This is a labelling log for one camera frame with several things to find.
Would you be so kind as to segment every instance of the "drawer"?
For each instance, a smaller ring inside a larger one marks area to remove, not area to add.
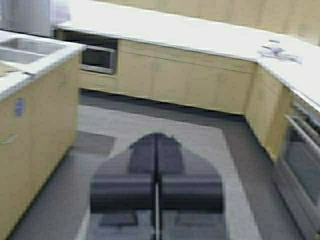
[[[137,41],[120,40],[119,51],[154,57],[156,45]]]
[[[112,93],[115,86],[116,79],[104,74],[91,74],[82,70],[79,73],[79,87],[82,89]]]
[[[233,70],[237,72],[252,74],[256,63],[242,59],[218,56],[207,53],[195,53],[195,63],[203,66]]]
[[[159,46],[155,47],[155,57],[168,59],[184,63],[195,63],[194,52],[174,47]]]

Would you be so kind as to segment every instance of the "countertop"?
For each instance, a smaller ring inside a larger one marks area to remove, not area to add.
[[[320,48],[274,32],[93,0],[69,0],[70,20],[55,27],[256,62],[320,112]],[[261,57],[278,40],[302,64]]]
[[[74,54],[80,53],[85,48],[84,45],[77,43],[64,42],[51,38],[37,37],[0,30],[0,42],[12,38],[31,39],[44,43],[63,45],[65,47],[30,64],[3,61],[5,64],[16,67],[20,71],[10,72],[7,74],[7,76],[0,77],[0,101],[16,93],[40,76],[49,72],[55,67],[55,65],[68,60]]]

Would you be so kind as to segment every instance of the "floor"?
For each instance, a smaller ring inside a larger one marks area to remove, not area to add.
[[[221,129],[262,238],[303,239],[272,184],[273,164],[243,117],[94,91],[82,92],[80,104]],[[90,177],[108,157],[116,140],[103,133],[80,131],[74,146],[9,239],[74,239],[88,204]]]

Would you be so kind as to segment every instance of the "wooden cabinet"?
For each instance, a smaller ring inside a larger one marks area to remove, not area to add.
[[[264,147],[280,98],[279,91],[283,87],[279,84],[273,89],[270,82],[273,77],[258,67],[246,110],[246,119]]]
[[[271,159],[278,158],[287,131],[285,114],[290,111],[292,93],[281,82],[258,67],[245,117]]]
[[[57,66],[34,83],[32,188],[42,187],[72,144],[77,128],[80,56]]]
[[[0,239],[27,208],[31,195],[31,86],[0,102]]]
[[[201,19],[225,22],[228,20],[229,0],[200,0],[199,17]]]
[[[78,87],[95,91],[114,93],[117,79],[108,74],[79,70]]]
[[[198,17],[198,0],[161,0],[159,11],[188,17]]]
[[[152,99],[185,104],[186,85],[192,73],[192,64],[167,59],[156,59]]]
[[[262,0],[231,0],[228,23],[255,28]]]
[[[151,97],[153,69],[156,59],[119,52],[117,93],[137,98]]]
[[[0,239],[74,140],[79,63],[75,56],[0,101]]]
[[[289,17],[292,0],[264,0],[261,4],[257,28],[282,33]]]
[[[272,120],[272,128],[268,133],[265,144],[265,149],[274,162],[278,159],[287,133],[288,121],[285,115],[290,114],[292,111],[292,99],[292,92],[288,88],[283,87],[281,99]]]
[[[252,81],[251,74],[193,65],[187,83],[188,106],[243,114]]]

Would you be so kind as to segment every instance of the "sink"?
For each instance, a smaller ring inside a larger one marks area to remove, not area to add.
[[[18,64],[30,64],[43,58],[44,54],[0,48],[0,60]]]
[[[1,47],[20,50],[20,51],[26,51],[31,52],[35,54],[43,54],[43,55],[49,55],[54,53],[55,51],[58,51],[64,46],[52,44],[52,43],[46,43],[41,41],[34,41],[26,38],[13,38],[4,42],[0,43]]]

